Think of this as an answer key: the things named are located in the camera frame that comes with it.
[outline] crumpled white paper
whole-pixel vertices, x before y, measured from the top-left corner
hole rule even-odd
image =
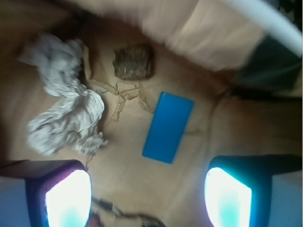
[[[98,133],[104,111],[101,96],[78,80],[82,59],[81,40],[63,43],[42,34],[25,49],[21,62],[38,67],[45,92],[62,99],[28,123],[27,141],[39,154],[51,155],[67,145],[82,154],[95,154],[107,141]]]

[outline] bright light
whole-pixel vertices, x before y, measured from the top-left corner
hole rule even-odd
[[[84,227],[91,206],[91,182],[84,170],[75,170],[45,195],[50,227]]]
[[[204,196],[209,219],[215,227],[250,225],[251,189],[221,168],[207,172]]]

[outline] white tube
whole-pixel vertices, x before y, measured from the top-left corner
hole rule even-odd
[[[264,0],[220,0],[265,29],[287,49],[302,56],[302,32]]]

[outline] blue rectangular object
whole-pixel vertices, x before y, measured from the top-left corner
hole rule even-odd
[[[143,156],[172,164],[193,108],[193,101],[162,92]]]

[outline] green fabric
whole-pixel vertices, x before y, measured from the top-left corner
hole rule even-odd
[[[234,82],[268,91],[291,90],[301,66],[301,58],[266,36]]]

